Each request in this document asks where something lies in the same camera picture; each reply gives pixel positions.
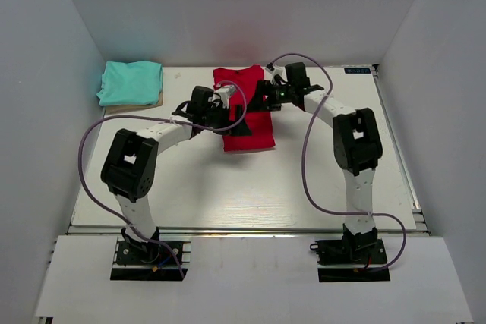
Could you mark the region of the red t shirt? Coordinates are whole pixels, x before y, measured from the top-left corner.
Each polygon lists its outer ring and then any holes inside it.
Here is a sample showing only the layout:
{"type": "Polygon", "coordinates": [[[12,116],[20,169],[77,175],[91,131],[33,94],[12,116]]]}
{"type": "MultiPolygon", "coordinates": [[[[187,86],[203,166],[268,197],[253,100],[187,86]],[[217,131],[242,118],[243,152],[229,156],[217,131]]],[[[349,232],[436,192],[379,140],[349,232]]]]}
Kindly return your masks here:
{"type": "MultiPolygon", "coordinates": [[[[244,92],[247,102],[255,94],[257,82],[264,78],[264,70],[259,65],[240,70],[216,68],[213,70],[213,85],[224,81],[236,83],[244,92]]],[[[233,137],[223,136],[223,150],[225,153],[249,152],[271,149],[275,146],[273,138],[273,124],[270,112],[247,112],[245,123],[251,131],[251,136],[233,137]]]]}

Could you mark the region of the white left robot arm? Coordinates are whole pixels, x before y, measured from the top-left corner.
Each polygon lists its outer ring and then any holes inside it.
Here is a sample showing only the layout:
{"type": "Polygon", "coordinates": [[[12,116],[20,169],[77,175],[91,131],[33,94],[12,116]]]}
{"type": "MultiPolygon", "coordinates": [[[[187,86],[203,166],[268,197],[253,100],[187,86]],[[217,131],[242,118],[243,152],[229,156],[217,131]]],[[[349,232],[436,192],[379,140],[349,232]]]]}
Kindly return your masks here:
{"type": "Polygon", "coordinates": [[[158,228],[152,218],[148,193],[153,186],[159,154],[212,131],[224,137],[252,135],[244,116],[264,104],[264,84],[259,80],[252,97],[246,96],[235,83],[225,82],[216,90],[196,86],[191,98],[172,113],[182,121],[155,124],[141,131],[119,130],[103,165],[102,182],[115,196],[121,213],[128,220],[123,238],[134,245],[134,253],[145,263],[159,257],[158,228]]]}

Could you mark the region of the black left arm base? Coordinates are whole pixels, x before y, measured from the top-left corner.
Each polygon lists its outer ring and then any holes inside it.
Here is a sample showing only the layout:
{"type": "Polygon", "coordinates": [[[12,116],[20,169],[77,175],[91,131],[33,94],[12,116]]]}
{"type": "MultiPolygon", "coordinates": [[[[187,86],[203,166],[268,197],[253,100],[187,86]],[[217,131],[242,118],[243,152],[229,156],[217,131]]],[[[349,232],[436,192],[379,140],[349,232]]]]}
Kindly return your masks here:
{"type": "Polygon", "coordinates": [[[165,241],[165,246],[136,241],[121,230],[113,256],[110,280],[113,282],[182,282],[189,267],[189,241],[165,241]]]}

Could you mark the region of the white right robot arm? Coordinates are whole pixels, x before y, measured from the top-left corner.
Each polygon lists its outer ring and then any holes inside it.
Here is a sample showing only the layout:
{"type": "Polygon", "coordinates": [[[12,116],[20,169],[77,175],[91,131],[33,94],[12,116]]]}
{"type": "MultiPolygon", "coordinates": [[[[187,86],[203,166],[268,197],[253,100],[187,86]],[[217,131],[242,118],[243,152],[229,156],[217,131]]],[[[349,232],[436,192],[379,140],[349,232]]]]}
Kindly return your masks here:
{"type": "Polygon", "coordinates": [[[334,214],[344,218],[344,231],[354,235],[344,241],[342,251],[348,260],[361,262],[371,252],[362,236],[376,231],[372,183],[383,146],[375,114],[370,108],[345,105],[332,96],[331,89],[312,85],[301,62],[283,68],[270,63],[266,70],[271,75],[262,84],[267,109],[276,111],[291,103],[310,114],[312,121],[318,119],[332,128],[333,154],[346,188],[346,211],[334,214]]]}

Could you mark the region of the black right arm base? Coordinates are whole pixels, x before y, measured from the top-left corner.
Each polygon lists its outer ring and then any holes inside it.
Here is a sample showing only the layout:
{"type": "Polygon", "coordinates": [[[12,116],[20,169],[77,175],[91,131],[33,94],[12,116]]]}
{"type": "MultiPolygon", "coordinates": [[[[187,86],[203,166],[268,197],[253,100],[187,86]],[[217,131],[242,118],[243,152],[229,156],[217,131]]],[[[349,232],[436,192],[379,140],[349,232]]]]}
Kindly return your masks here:
{"type": "Polygon", "coordinates": [[[317,255],[320,283],[388,282],[387,254],[376,228],[352,234],[343,229],[340,239],[321,239],[309,245],[317,255]]]}

